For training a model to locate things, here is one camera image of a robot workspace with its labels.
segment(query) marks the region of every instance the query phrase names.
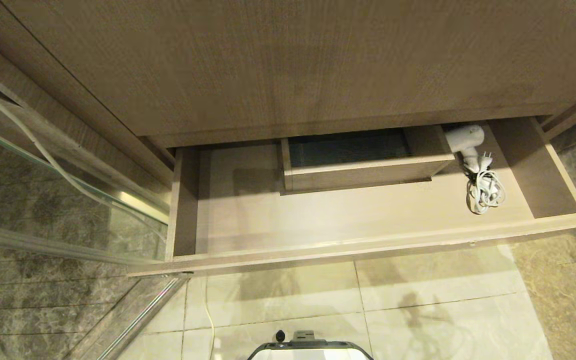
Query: wood grain panel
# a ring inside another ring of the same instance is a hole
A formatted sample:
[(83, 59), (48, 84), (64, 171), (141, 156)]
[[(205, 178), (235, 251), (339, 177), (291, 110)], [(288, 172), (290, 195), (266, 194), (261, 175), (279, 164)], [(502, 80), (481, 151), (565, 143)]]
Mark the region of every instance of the wood grain panel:
[[(165, 185), (172, 180), (166, 153), (149, 149), (55, 59), (0, 2), (0, 53), (55, 100)], [(66, 118), (48, 119), (68, 132)]]
[(282, 196), (277, 145), (202, 150), (196, 253), (322, 246), (534, 220), (490, 128), (482, 128), (486, 139), (478, 150), (494, 153), (508, 194), (484, 216), (469, 209), (468, 178), (457, 161), (432, 181)]
[(542, 124), (547, 139), (553, 139), (557, 135), (565, 132), (576, 125), (576, 105), (563, 112), (559, 116), (550, 119), (548, 123)]
[(175, 152), (166, 260), (195, 253), (198, 201), (199, 151), (180, 147)]
[(576, 189), (542, 139), (537, 121), (496, 120), (490, 121), (490, 128), (535, 219), (576, 214)]
[(218, 144), (222, 142), (256, 141), (262, 139), (278, 139), (281, 137), (358, 132), (359, 130), (377, 130), (418, 125), (537, 116), (539, 114), (553, 114), (562, 108), (572, 107), (574, 104), (576, 104), (574, 101), (546, 102), (542, 104), (505, 107), (483, 107), (481, 109), (414, 112), (410, 114), (350, 118), (334, 121), (282, 123), (264, 127), (231, 127), (230, 129), (222, 130), (154, 135), (149, 136), (148, 139), (157, 145), (158, 148), (167, 149), (179, 146)]
[(290, 164), (288, 140), (281, 139), (285, 191), (298, 194), (420, 182), (455, 161), (441, 126), (407, 127), (404, 133), (409, 157), (297, 168)]
[(3, 2), (139, 136), (576, 101), (567, 0)]
[(169, 184), (144, 171), (1, 54), (0, 93), (11, 100), (2, 104), (22, 119), (53, 155), (160, 209), (169, 208), (165, 201)]
[(391, 256), (439, 253), (474, 246), (496, 246), (534, 240), (528, 235), (576, 228), (576, 215), (499, 224), (457, 228), (445, 232), (391, 234), (370, 239), (356, 239), (327, 246), (307, 244), (288, 249), (267, 248), (261, 251), (230, 251), (178, 256), (162, 264), (133, 266), (127, 276), (160, 276), (194, 272), (195, 276), (241, 273), (281, 267), (351, 262)]

